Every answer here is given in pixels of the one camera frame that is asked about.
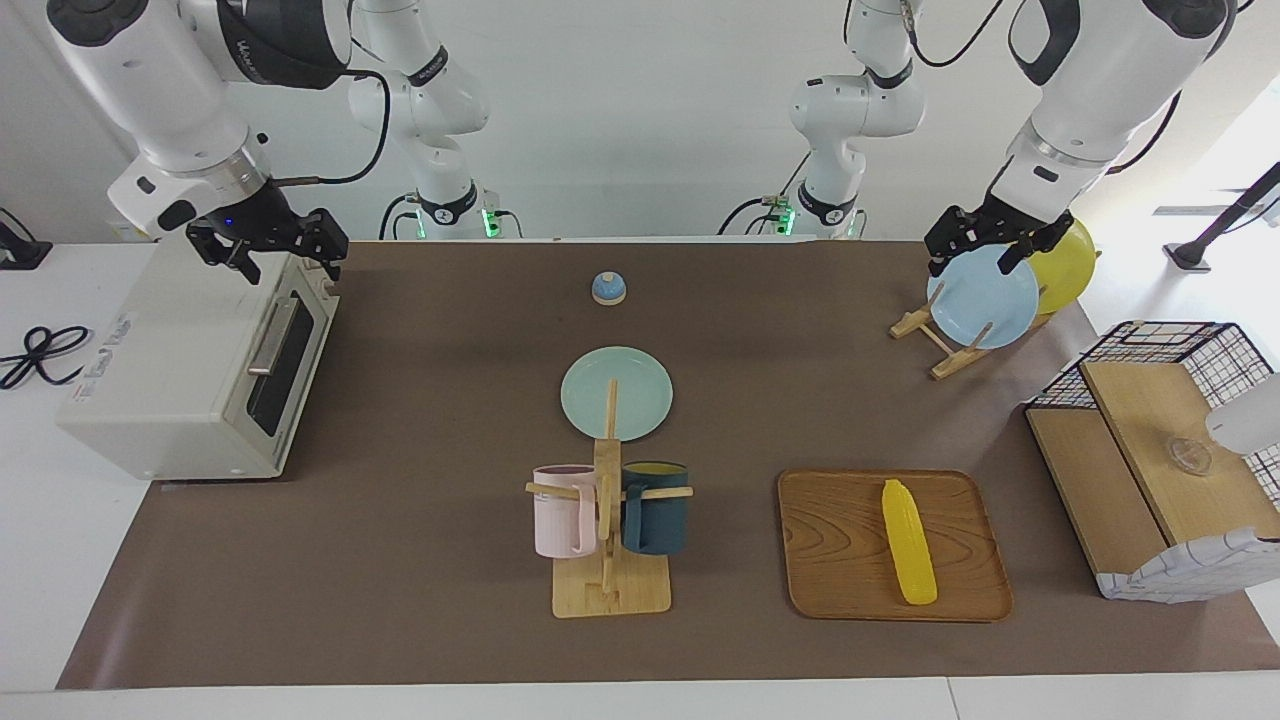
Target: pink mug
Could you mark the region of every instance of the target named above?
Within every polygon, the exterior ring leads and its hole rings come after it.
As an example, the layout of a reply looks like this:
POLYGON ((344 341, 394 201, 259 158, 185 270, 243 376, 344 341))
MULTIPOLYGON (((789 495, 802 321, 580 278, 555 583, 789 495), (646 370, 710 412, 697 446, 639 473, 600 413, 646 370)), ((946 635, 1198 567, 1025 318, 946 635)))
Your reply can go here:
POLYGON ((543 557, 584 557, 595 552, 595 469, 590 465, 547 465, 534 482, 575 488, 579 500, 534 495, 534 550, 543 557))

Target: oven door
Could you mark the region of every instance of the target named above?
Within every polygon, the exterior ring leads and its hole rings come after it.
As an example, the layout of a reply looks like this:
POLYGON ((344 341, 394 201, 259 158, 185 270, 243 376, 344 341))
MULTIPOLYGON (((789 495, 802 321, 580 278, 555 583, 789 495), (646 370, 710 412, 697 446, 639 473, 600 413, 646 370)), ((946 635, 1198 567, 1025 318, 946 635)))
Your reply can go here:
POLYGON ((266 315, 265 329, 232 393, 227 419, 252 445, 255 455, 269 459, 271 475, 278 475, 302 415, 330 315, 297 261, 285 265, 266 315))

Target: mug holder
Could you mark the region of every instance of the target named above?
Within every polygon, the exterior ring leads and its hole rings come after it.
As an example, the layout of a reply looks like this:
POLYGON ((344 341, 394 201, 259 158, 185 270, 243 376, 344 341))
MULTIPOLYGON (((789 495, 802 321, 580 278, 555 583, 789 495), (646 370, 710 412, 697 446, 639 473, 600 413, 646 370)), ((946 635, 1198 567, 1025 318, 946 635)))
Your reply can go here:
MULTIPOLYGON (((617 439, 618 380, 609 380, 605 437, 595 441, 595 507, 599 550, 585 557, 553 560, 552 614, 559 619, 645 615, 671 610, 666 555, 637 555, 622 547, 622 442, 617 439)), ((576 500, 572 488, 526 483, 525 491, 576 500)), ((690 497, 694 488, 654 488, 645 500, 690 497)))

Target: dark blue mug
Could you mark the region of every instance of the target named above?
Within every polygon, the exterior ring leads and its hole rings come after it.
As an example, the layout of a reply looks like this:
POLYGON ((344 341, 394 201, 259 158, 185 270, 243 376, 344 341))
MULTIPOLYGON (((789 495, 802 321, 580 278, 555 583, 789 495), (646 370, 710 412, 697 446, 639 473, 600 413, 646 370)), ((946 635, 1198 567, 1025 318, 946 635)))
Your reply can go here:
POLYGON ((689 484, 689 469, 676 462, 643 461, 622 466, 626 509, 622 547, 641 555, 672 555, 685 548, 689 498, 641 500, 646 489, 689 484))

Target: oven label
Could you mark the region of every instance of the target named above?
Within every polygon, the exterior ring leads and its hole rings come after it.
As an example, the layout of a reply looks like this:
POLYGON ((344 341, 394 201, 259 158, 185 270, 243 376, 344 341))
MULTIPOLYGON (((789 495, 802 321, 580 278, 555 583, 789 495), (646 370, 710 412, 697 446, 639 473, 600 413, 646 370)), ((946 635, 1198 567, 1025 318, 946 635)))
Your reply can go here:
POLYGON ((133 329, 133 323, 138 319, 137 311, 122 313, 110 325, 110 332, 102 346, 97 348, 97 355, 90 360, 81 374, 81 380, 72 391, 72 402, 88 402, 97 391, 97 384, 106 374, 106 369, 115 359, 115 351, 124 342, 125 336, 133 329))

